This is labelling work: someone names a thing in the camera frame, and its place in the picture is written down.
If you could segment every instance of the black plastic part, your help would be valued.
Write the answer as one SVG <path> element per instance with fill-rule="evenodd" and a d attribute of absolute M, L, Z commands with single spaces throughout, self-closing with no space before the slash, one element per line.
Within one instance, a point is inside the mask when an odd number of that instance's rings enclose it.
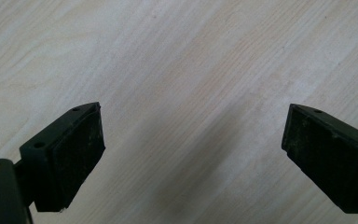
<path fill-rule="evenodd" d="M 358 214 L 358 130 L 321 110 L 290 105 L 282 149 L 342 211 Z"/>
<path fill-rule="evenodd" d="M 28 206 L 22 202 L 13 162 L 0 159 L 0 224 L 33 223 Z"/>
<path fill-rule="evenodd" d="M 69 110 L 22 145 L 37 211 L 67 208 L 104 149 L 99 103 Z"/>

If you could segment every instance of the wooden table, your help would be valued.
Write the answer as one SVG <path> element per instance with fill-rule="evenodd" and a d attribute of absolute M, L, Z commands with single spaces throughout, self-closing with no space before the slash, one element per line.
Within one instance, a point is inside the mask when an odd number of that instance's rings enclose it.
<path fill-rule="evenodd" d="M 281 150 L 291 103 L 358 128 L 358 0 L 0 0 L 0 158 L 95 101 L 107 149 L 36 224 L 358 223 Z"/>

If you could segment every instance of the black object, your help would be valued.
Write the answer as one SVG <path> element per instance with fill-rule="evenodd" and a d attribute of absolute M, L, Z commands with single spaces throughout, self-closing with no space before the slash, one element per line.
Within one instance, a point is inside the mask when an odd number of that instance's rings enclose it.
<path fill-rule="evenodd" d="M 0 160 L 0 223 L 32 223 L 28 206 L 59 212 L 76 196 L 105 149 L 99 103 L 75 107 Z"/>
<path fill-rule="evenodd" d="M 358 214 L 358 130 L 321 110 L 290 105 L 282 149 L 342 211 Z"/>

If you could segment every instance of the screw hole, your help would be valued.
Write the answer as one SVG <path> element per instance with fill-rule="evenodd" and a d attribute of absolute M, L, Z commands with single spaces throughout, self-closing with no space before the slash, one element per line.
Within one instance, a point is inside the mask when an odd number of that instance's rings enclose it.
<path fill-rule="evenodd" d="M 40 148 L 40 147 L 43 147 L 44 145 L 45 145 L 45 143 L 38 142 L 38 143 L 35 143 L 35 144 L 34 144 L 34 147 Z"/>

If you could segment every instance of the wooden surface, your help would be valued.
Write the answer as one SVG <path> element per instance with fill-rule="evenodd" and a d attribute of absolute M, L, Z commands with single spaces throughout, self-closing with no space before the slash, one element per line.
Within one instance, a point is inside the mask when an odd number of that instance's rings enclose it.
<path fill-rule="evenodd" d="M 358 128 L 358 0 L 0 0 L 0 158 L 102 105 L 106 151 L 44 223 L 358 223 L 281 150 L 290 103 Z"/>

